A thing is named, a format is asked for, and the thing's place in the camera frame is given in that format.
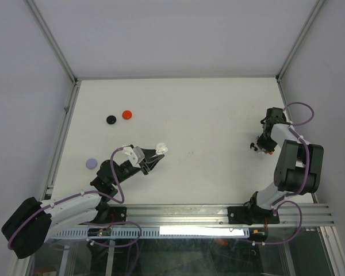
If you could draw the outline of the purple earbud case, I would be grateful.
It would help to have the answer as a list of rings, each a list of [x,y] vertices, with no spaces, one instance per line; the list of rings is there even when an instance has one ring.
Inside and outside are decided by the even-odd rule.
[[[90,158],[86,161],[86,168],[89,170],[95,169],[97,167],[97,165],[98,165],[98,162],[94,158]]]

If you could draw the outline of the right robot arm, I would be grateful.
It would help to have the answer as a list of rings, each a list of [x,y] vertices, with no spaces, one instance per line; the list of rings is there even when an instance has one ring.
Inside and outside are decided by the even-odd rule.
[[[244,204],[244,223],[262,223],[274,217],[287,199],[317,191],[320,184],[324,148],[306,141],[295,130],[281,108],[269,108],[260,121],[263,132],[250,148],[273,153],[280,148],[273,181],[256,191]]]

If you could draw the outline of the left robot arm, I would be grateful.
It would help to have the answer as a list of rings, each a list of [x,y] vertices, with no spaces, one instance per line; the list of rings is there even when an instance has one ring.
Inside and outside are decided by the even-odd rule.
[[[109,218],[112,201],[125,202],[121,183],[137,173],[148,175],[168,151],[165,143],[154,149],[125,145],[115,149],[99,167],[96,177],[79,192],[58,199],[27,198],[4,223],[1,232],[7,247],[24,259],[53,235],[78,224],[115,223]]]

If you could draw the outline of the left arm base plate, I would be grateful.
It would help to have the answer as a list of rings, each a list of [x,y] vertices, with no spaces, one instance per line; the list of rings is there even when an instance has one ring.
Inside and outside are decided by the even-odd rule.
[[[96,208],[96,217],[83,224],[87,225],[110,225],[111,223],[126,221],[127,207],[104,205]]]

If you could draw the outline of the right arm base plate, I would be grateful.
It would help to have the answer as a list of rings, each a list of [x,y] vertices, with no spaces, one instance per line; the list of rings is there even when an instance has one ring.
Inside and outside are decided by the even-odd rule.
[[[273,215],[271,210],[248,206],[229,206],[227,211],[230,225],[279,224],[279,217]]]

